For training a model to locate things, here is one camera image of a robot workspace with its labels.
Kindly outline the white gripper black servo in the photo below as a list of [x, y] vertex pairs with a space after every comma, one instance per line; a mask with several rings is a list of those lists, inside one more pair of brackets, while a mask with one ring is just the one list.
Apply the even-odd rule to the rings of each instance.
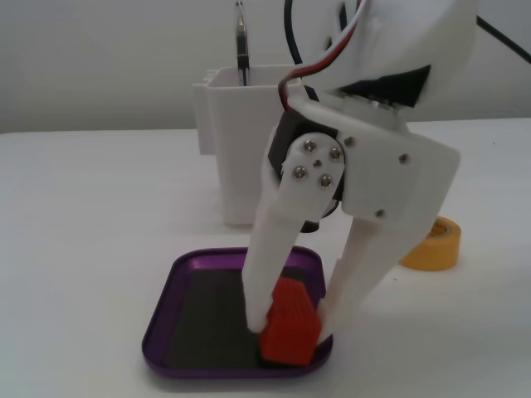
[[423, 241], [460, 164], [453, 148], [409, 131], [393, 108], [347, 97], [338, 108], [292, 95], [314, 122], [289, 147], [277, 176], [267, 155], [242, 270], [247, 327], [260, 332], [272, 292], [306, 221], [318, 222], [343, 188], [352, 224], [318, 306], [318, 342], [337, 332], [389, 271]]

